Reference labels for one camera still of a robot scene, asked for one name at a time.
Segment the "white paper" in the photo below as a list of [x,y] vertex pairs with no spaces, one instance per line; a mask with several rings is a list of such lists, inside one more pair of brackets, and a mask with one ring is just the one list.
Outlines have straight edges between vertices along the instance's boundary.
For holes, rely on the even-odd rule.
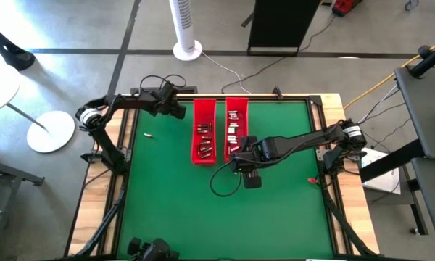
[[[373,149],[362,149],[363,152],[366,152],[367,155],[364,156],[361,160],[361,167],[365,167],[369,165],[372,162],[375,162],[376,160],[379,160],[386,155],[387,153],[378,152]],[[377,189],[380,191],[387,191],[392,192],[393,189],[396,187],[396,189],[392,192],[394,194],[401,194],[401,188],[400,185],[397,187],[397,183],[399,182],[399,171],[398,169],[394,169],[392,171],[389,171],[383,175],[380,175],[377,178],[371,179],[370,181],[364,182],[362,185],[369,189]]]

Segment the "white table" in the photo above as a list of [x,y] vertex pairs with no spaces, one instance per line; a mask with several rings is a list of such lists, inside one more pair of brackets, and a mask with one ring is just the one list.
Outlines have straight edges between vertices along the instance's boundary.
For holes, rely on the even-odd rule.
[[61,111],[46,112],[37,119],[27,115],[10,103],[20,85],[21,74],[13,67],[0,63],[0,109],[8,106],[33,123],[27,134],[28,144],[33,150],[45,153],[63,147],[74,134],[73,118]]

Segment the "person's leg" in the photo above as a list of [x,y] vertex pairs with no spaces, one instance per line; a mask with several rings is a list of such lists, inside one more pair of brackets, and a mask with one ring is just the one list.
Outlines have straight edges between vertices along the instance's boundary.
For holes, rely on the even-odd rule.
[[16,70],[28,69],[36,60],[33,54],[16,46],[0,33],[0,54]]

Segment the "white label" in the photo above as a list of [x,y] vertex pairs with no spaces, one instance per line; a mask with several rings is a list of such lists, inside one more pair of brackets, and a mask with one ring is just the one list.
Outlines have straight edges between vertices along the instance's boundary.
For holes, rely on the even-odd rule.
[[343,130],[344,133],[352,132],[352,131],[361,131],[360,126],[353,126]]
[[348,133],[348,136],[350,138],[353,138],[354,136],[361,136],[361,135],[362,135],[362,133],[360,130],[359,131],[352,131],[352,132]]

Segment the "cable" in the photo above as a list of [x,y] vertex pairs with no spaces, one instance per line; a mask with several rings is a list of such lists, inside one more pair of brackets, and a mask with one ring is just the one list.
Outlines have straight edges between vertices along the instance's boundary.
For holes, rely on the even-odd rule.
[[173,84],[175,87],[183,88],[183,87],[187,86],[187,80],[186,80],[184,77],[182,77],[182,76],[180,76],[180,75],[177,75],[177,74],[170,74],[170,75],[166,76],[164,79],[162,79],[161,84],[159,85],[159,88],[160,88],[160,89],[162,88],[162,84],[163,84],[164,82],[166,82],[167,79],[168,79],[169,77],[171,77],[171,76],[179,77],[180,79],[183,80],[183,85],[182,85],[182,86],[177,86],[176,84]]
[[224,167],[227,167],[227,166],[229,166],[231,163],[232,163],[232,161],[233,160],[231,160],[231,161],[229,161],[229,162],[227,162],[227,163],[225,163],[224,165],[222,165],[222,166],[220,166],[213,174],[212,174],[212,176],[211,176],[211,179],[210,179],[210,189],[211,189],[211,191],[213,192],[213,194],[214,195],[216,195],[216,196],[220,196],[220,197],[228,197],[228,196],[232,196],[232,195],[234,195],[238,190],[239,190],[239,188],[240,188],[240,185],[241,185],[241,179],[242,179],[242,177],[241,177],[241,174],[239,174],[239,183],[237,184],[237,187],[231,192],[231,193],[229,193],[229,194],[219,194],[218,192],[216,192],[216,190],[212,187],[212,181],[215,179],[215,177],[216,177],[216,175],[224,168]]
[[366,135],[367,137],[369,137],[371,140],[375,141],[375,142],[376,142],[376,146],[377,146],[377,144],[379,144],[379,145],[382,146],[384,149],[386,149],[386,151],[387,151],[388,153],[391,152],[387,147],[385,147],[382,143],[378,142],[376,139],[372,138],[372,137],[371,137],[369,134],[367,134],[364,130],[362,130],[362,133],[364,133],[364,135]]
[[355,175],[360,175],[359,173],[354,173],[354,172],[349,171],[349,170],[347,170],[347,169],[345,169],[345,168],[343,168],[343,169],[341,169],[341,170],[343,170],[343,171],[346,172],[346,173],[355,174]]
[[96,176],[93,177],[91,180],[87,181],[87,182],[84,184],[84,186],[83,186],[82,189],[85,189],[85,188],[87,187],[88,184],[94,182],[97,178],[100,178],[103,174],[107,173],[108,171],[109,171],[109,169],[107,169],[107,170],[105,170],[104,172],[102,172],[102,173],[96,175]]
[[395,91],[394,93],[392,93],[392,91],[397,87],[398,85],[393,86],[393,88],[390,89],[390,91],[388,93],[385,94],[385,96],[376,103],[376,105],[374,105],[374,107],[372,107],[372,109],[369,111],[368,114],[366,114],[360,121],[358,121],[358,124],[363,124],[369,117],[369,115],[380,106],[380,104],[382,104],[382,102],[384,102],[385,100],[387,100],[388,98],[392,97],[393,95],[395,95],[396,93],[398,93],[399,90]]
[[[327,26],[324,27],[324,29],[322,29],[321,31],[319,31],[319,32],[317,32],[317,33],[315,33],[315,34],[313,34],[313,35],[310,37],[310,40],[309,40],[309,42],[308,42],[308,45],[306,45],[306,47],[304,47],[304,48],[302,48],[302,49],[299,49],[298,52],[301,52],[301,51],[304,51],[304,50],[308,49],[308,48],[311,46],[311,41],[314,39],[314,37],[320,35],[320,34],[323,33],[325,30],[327,30],[327,28],[328,28],[328,27],[332,24],[332,22],[334,21],[335,17],[336,17],[336,16],[333,16],[332,20],[329,22],[329,24],[327,24]],[[241,82],[243,82],[243,81],[245,81],[245,80],[248,80],[248,79],[250,79],[250,78],[252,78],[252,77],[254,77],[254,76],[257,76],[257,75],[259,75],[260,73],[262,73],[262,71],[268,69],[269,67],[271,67],[271,66],[273,66],[273,65],[275,65],[275,64],[277,64],[277,63],[279,63],[280,61],[282,61],[282,60],[284,60],[285,58],[288,58],[288,57],[290,57],[290,56],[286,56],[286,57],[282,57],[282,58],[280,58],[280,59],[277,59],[276,61],[270,63],[269,65],[264,66],[263,68],[261,68],[259,71],[257,71],[256,73],[254,73],[254,74],[252,74],[252,75],[248,75],[248,76],[246,76],[245,78],[243,78],[243,79],[241,79],[241,80],[237,80],[237,81],[234,81],[234,82],[232,82],[232,83],[228,83],[228,84],[224,85],[224,86],[220,89],[220,92],[221,92],[222,94],[224,94],[224,90],[225,90],[227,87],[232,86],[232,85],[235,84],[235,83],[241,83]]]
[[370,120],[370,119],[373,119],[373,118],[375,118],[375,117],[378,117],[378,116],[382,115],[383,113],[385,113],[385,112],[387,112],[387,111],[389,111],[389,110],[391,110],[391,109],[398,108],[398,107],[403,106],[403,105],[405,105],[405,104],[406,104],[406,103],[403,102],[403,103],[401,103],[401,104],[398,104],[398,105],[392,106],[392,107],[390,107],[390,108],[388,108],[388,109],[385,109],[383,112],[381,112],[381,113],[379,113],[379,114],[377,114],[377,115],[374,115],[374,116],[370,116],[370,117],[368,117],[368,118],[365,119],[362,123],[365,123],[367,120]]
[[[430,48],[431,51],[433,51],[435,49],[435,45],[432,46]],[[404,63],[401,68],[408,66],[411,62],[414,62],[415,60],[419,59],[419,55],[414,56],[412,59],[410,59],[409,61],[407,61],[406,63]],[[368,95],[369,93],[371,93],[372,91],[374,91],[375,89],[377,89],[378,87],[382,86],[385,82],[387,82],[388,80],[390,80],[391,78],[394,77],[394,72],[389,75],[388,77],[386,77],[385,79],[383,79],[380,83],[377,83],[374,85],[374,87],[368,89],[367,91],[365,91],[363,94],[359,95],[358,97],[354,98],[352,101],[350,101],[345,107],[343,107],[343,110],[346,110],[348,107],[350,107],[352,104],[354,104],[355,102],[357,102],[358,100],[360,100],[361,98],[363,98],[364,96]]]
[[[260,73],[262,73],[262,71],[268,69],[269,67],[275,65],[276,63],[282,61],[282,60],[285,59],[285,58],[288,58],[288,57],[282,57],[282,58],[280,58],[280,59],[277,59],[276,61],[270,63],[269,65],[266,65],[266,66],[264,66],[263,68],[261,68],[258,72],[254,73],[254,74],[252,74],[252,75],[248,75],[248,76],[246,76],[245,78],[241,79],[241,81],[243,82],[244,80],[248,80],[248,79],[250,79],[250,78],[252,78],[252,77],[254,77],[254,76],[256,76],[256,75],[259,75]],[[237,81],[234,81],[233,83],[228,83],[228,84],[224,85],[224,86],[220,89],[220,92],[221,92],[222,94],[224,94],[224,89],[226,89],[227,87],[229,87],[229,86],[231,86],[231,85],[233,85],[233,84],[235,84],[235,83],[239,83],[239,82],[241,82],[241,81],[240,81],[240,80],[237,80]]]
[[399,128],[404,127],[404,126],[406,125],[406,123],[407,123],[408,121],[410,121],[410,120],[411,120],[411,118],[407,119],[407,120],[405,121],[405,123],[403,123],[401,126],[395,128],[395,129],[393,130],[393,132],[391,132],[391,133],[389,133],[388,135],[386,135],[386,136],[385,136],[381,141],[377,141],[377,142],[376,142],[376,145],[374,145],[374,146],[377,146],[377,144],[379,144],[379,143],[381,143],[381,142],[384,142],[384,141],[386,140],[386,138],[390,137],[390,136],[393,135],[395,132],[397,132]]
[[375,204],[377,201],[382,200],[382,199],[392,195],[393,192],[398,189],[398,185],[399,185],[399,181],[397,182],[397,185],[393,188],[393,190],[391,192],[387,192],[386,194],[381,195],[377,199],[369,201],[369,204]]
[[304,47],[304,48],[302,48],[302,49],[300,49],[300,50],[298,50],[298,51],[304,51],[304,50],[308,49],[308,48],[311,46],[311,41],[312,41],[312,39],[313,39],[314,37],[316,37],[316,36],[319,36],[321,33],[324,33],[324,31],[327,30],[327,28],[328,28],[329,26],[331,26],[332,22],[335,20],[335,17],[336,17],[336,15],[333,14],[333,17],[332,17],[331,21],[327,24],[327,26],[325,26],[324,29],[320,30],[319,32],[313,34],[313,35],[310,37],[310,41],[307,43],[306,47]]
[[[176,85],[176,84],[174,84],[174,83],[171,83],[170,81],[167,80],[167,79],[168,79],[169,77],[171,77],[171,76],[175,76],[175,77],[179,77],[179,78],[181,78],[181,79],[183,80],[184,84],[183,84],[182,86],[178,86],[178,85]],[[144,80],[146,80],[146,79],[148,79],[148,78],[158,78],[158,79],[162,80],[162,81],[161,81],[161,84],[159,85],[159,88],[160,88],[160,89],[161,89],[162,84],[163,84],[164,82],[171,83],[172,85],[174,85],[175,87],[178,87],[178,88],[183,88],[183,87],[187,86],[187,81],[186,81],[186,79],[185,79],[184,77],[180,76],[180,75],[177,75],[177,74],[170,74],[170,75],[168,75],[168,76],[166,76],[166,77],[164,77],[164,78],[161,77],[161,76],[158,76],[158,75],[147,75],[147,76],[145,76],[144,78],[142,78],[142,80],[140,81],[140,84],[139,84],[139,87],[138,87],[138,91],[141,90],[141,88],[142,88],[142,84],[144,83]]]
[[206,58],[208,58],[211,62],[214,62],[215,64],[217,64],[219,67],[221,67],[221,68],[223,68],[224,70],[227,70],[227,71],[233,73],[234,75],[237,75],[237,78],[239,79],[239,80],[238,80],[238,83],[240,83],[240,88],[241,88],[242,90],[244,90],[245,92],[247,92],[248,94],[251,94],[251,92],[247,91],[247,90],[243,87],[243,85],[241,84],[242,80],[241,80],[241,78],[240,78],[240,75],[239,75],[237,72],[234,72],[234,71],[232,71],[231,69],[229,69],[229,68],[227,68],[227,67],[221,65],[219,62],[216,62],[215,60],[211,59],[211,57],[207,56],[207,55],[204,53],[204,51],[202,51],[202,54],[203,54]]

